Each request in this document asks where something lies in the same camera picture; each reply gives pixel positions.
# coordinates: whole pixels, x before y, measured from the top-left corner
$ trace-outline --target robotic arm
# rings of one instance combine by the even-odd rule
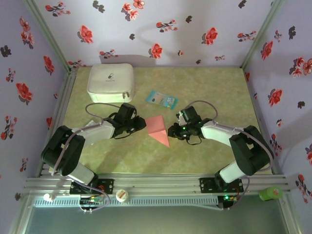
[[[267,143],[254,126],[240,129],[218,124],[209,118],[201,119],[193,106],[181,110],[176,117],[178,123],[168,129],[168,136],[188,143],[190,136],[198,136],[200,143],[201,139],[212,139],[232,148],[235,161],[215,174],[215,183],[220,191],[245,175],[252,176],[270,163],[270,157],[262,146],[270,151],[273,158]],[[255,138],[262,146],[248,136]]]
[[[42,151],[41,159],[50,167],[56,167],[56,171],[62,176],[68,176],[85,185],[97,187],[98,176],[79,163],[83,147],[103,139],[119,139],[116,136],[123,132],[128,133],[127,136],[129,136],[145,126],[145,120],[137,116],[135,107],[124,103],[117,113],[112,113],[103,119],[98,126],[85,127],[83,128],[85,130],[82,131],[60,126]]]

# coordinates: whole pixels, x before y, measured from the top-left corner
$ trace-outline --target green cylinder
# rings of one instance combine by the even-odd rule
[[[263,201],[271,200],[271,199],[280,199],[283,195],[283,190],[278,186],[272,186],[261,190],[259,192],[259,197]]]

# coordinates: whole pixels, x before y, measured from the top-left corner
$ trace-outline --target blue packet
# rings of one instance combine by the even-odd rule
[[[173,96],[164,95],[153,90],[149,94],[149,96],[146,98],[146,101],[151,102],[151,103],[156,103],[158,105],[162,105],[164,107],[170,108],[170,110],[173,110],[177,104],[178,99]]]

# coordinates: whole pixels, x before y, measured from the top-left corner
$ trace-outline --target white pouch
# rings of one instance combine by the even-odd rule
[[[130,102],[135,93],[133,67],[127,63],[94,65],[87,91],[93,102]]]

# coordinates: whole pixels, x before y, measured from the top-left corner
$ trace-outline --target floral wallpaper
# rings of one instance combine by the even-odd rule
[[[35,3],[70,66],[240,66],[272,0]]]
[[[259,125],[284,173],[305,233],[312,230],[312,48],[310,0],[285,1],[248,63]]]
[[[0,30],[0,232],[6,234],[40,163],[65,70],[22,1],[2,2]]]

